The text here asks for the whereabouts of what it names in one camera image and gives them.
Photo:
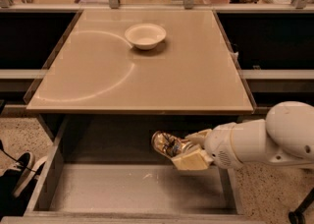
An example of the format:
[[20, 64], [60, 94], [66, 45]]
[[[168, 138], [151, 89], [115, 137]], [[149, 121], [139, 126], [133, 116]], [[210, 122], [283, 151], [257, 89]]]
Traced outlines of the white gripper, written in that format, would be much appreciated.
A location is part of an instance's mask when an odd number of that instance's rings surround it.
[[185, 137], [195, 146], [171, 159], [178, 170], [201, 171], [214, 163], [221, 169], [238, 169], [242, 163], [232, 147], [232, 129], [235, 123], [220, 125]]

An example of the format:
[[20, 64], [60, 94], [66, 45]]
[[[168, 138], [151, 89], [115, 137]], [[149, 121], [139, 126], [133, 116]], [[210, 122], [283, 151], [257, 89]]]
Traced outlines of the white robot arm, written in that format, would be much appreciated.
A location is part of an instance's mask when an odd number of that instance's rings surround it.
[[238, 169], [246, 163], [306, 166], [314, 161], [314, 107], [287, 101], [264, 119], [228, 123], [188, 136], [192, 148], [172, 158], [179, 170], [205, 170], [214, 164]]

